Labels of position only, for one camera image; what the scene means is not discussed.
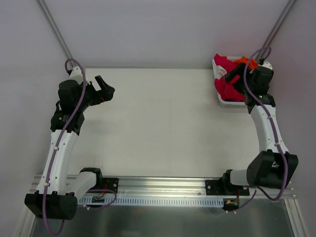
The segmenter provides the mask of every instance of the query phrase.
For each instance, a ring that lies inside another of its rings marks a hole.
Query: perforated metal strip
[[[92,202],[91,195],[83,196],[78,205],[104,205],[113,200],[113,196],[101,198],[104,202]],[[129,197],[121,196],[112,205],[127,206],[192,206],[192,207],[223,207],[222,198],[214,197]]]

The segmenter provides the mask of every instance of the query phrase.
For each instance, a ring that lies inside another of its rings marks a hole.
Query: orange cloth
[[[240,63],[247,63],[249,58],[243,56],[242,58],[239,58],[237,60],[234,61],[234,63],[236,63],[237,65]],[[256,60],[251,59],[250,63],[249,63],[249,67],[251,69],[255,69],[258,66],[258,63],[256,62]]]

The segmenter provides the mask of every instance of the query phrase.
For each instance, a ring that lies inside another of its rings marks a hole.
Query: white wall
[[[209,68],[262,46],[287,0],[47,0],[87,67]]]
[[[271,93],[278,123],[299,165],[296,192],[311,236],[316,233],[316,2],[300,0],[273,43],[270,60],[275,69]]]
[[[44,165],[65,58],[34,0],[0,3],[0,233],[13,235]]]

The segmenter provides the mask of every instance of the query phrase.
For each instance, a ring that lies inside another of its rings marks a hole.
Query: white table
[[[99,167],[103,175],[220,177],[258,155],[246,109],[219,106],[212,70],[87,69],[116,91],[89,107],[69,174]]]

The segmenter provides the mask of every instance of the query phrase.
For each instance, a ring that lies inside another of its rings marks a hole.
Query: metal pole
[[[47,7],[45,0],[36,0],[36,2],[38,3],[40,9],[42,10],[47,22],[49,23],[50,28],[52,29],[53,33],[55,34],[66,58],[73,58],[64,38],[62,37],[62,35],[61,35],[57,25],[56,25],[54,18],[52,17],[52,15]]]
[[[281,15],[278,17],[275,25],[273,26],[272,30],[270,31],[267,39],[265,40],[262,47],[271,46],[272,41],[274,40],[276,34],[278,33],[280,27],[284,23],[286,17],[288,16],[290,10],[293,8],[294,4],[297,2],[297,0],[289,0],[287,4],[285,5],[283,11],[281,12]],[[258,54],[256,57],[256,60],[261,58],[265,54],[266,50],[263,50]]]

